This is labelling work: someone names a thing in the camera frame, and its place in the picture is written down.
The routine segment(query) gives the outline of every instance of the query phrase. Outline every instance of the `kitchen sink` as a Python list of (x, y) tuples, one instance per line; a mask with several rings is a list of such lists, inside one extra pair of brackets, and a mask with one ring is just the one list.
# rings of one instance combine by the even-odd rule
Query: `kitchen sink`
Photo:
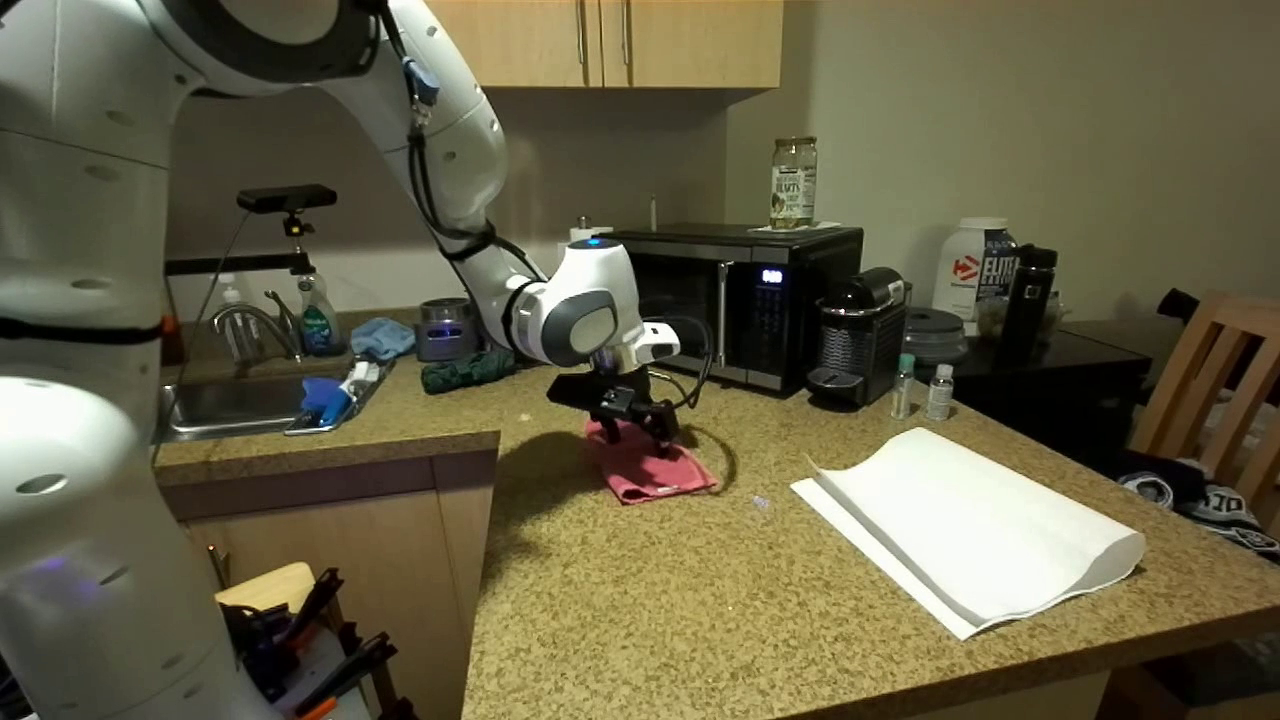
[(317, 415), (302, 413), (302, 388), (334, 391), (334, 385), (347, 374), (347, 364), (290, 364), (250, 374), (172, 379), (161, 391), (161, 434), (197, 440), (288, 429), (333, 433), (334, 425), (320, 429)]

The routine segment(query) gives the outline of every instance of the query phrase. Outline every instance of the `wall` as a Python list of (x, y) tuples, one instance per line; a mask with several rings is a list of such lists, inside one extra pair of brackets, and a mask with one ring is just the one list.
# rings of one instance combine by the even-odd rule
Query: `wall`
[(729, 112), (729, 217), (766, 132), (820, 137), (820, 217), (930, 290), (961, 217), (1059, 247), (1077, 316), (1166, 288), (1274, 294), (1280, 4), (787, 0), (784, 93)]
[[(511, 171), (503, 234), (554, 268), (576, 217), (762, 221), (766, 146), (820, 137), (820, 217), (930, 290), (971, 213), (1059, 247), (1070, 316), (1151, 311), (1162, 288), (1274, 290), (1280, 4), (1272, 0), (787, 0), (784, 89), (490, 93)], [(236, 186), (323, 180), (308, 247), (340, 309), (460, 290), (411, 204), (323, 97), (193, 98), (172, 253), (288, 247)]]

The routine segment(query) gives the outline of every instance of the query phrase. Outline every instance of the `pink cloth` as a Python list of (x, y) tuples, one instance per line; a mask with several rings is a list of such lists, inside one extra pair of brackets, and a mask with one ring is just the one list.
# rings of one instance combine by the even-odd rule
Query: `pink cloth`
[(647, 505), (664, 495), (696, 495), (716, 487), (696, 456), (675, 447), (672, 456), (656, 456), (652, 434), (643, 429), (619, 420), (619, 440), (608, 444), (604, 429), (588, 425), (590, 456), (604, 470), (604, 482), (619, 505)]

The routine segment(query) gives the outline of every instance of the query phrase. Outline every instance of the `black microwave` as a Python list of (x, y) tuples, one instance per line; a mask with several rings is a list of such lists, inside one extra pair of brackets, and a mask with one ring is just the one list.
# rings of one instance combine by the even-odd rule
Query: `black microwave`
[(860, 270), (860, 227), (692, 222), (608, 232), (637, 268), (638, 316), (679, 332), (664, 369), (790, 397), (816, 361), (816, 301)]

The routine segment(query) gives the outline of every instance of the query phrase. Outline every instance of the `speckled countertop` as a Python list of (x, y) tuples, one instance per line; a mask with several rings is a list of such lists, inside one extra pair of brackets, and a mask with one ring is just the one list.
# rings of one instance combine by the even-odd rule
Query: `speckled countertop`
[(936, 433), (1146, 537), (1099, 596), (953, 639), (787, 482), (906, 429), (884, 406), (820, 413), (708, 388), (679, 413), (716, 495), (619, 507), (590, 470), (585, 413), (545, 400), (549, 369), (424, 397), (405, 361), (333, 434), (164, 444), (161, 474), (320, 462), (347, 453), (498, 447), (468, 715), (899, 715), (1280, 628), (1280, 570), (1139, 505), (1086, 468), (961, 406)]

